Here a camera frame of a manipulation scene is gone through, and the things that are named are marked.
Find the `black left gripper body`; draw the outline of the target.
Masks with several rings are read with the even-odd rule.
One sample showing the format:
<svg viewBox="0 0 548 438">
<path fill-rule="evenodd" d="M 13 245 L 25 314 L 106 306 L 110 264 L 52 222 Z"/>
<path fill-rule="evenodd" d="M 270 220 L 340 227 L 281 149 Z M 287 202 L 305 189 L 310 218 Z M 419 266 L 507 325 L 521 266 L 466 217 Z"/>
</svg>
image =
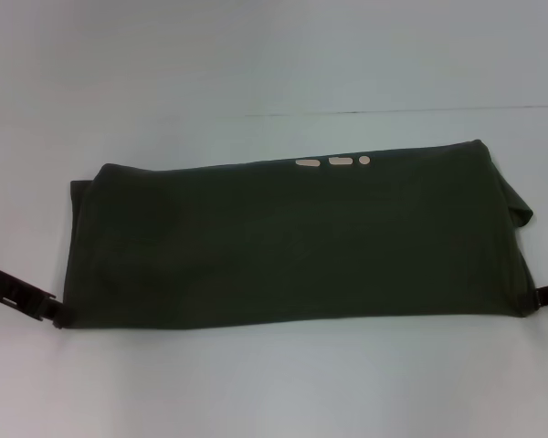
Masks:
<svg viewBox="0 0 548 438">
<path fill-rule="evenodd" d="M 54 296 L 1 270 L 0 304 L 37 320 L 54 320 L 58 313 Z"/>
</svg>

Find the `dark green t-shirt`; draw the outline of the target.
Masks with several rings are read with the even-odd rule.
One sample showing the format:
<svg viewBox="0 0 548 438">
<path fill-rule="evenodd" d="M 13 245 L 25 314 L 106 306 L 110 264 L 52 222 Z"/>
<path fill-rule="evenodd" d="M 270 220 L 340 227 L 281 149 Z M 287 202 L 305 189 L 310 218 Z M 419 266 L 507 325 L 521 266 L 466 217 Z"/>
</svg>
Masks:
<svg viewBox="0 0 548 438">
<path fill-rule="evenodd" d="M 531 208 L 469 141 L 175 171 L 107 164 L 71 185 L 76 329 L 502 315 L 533 292 Z"/>
</svg>

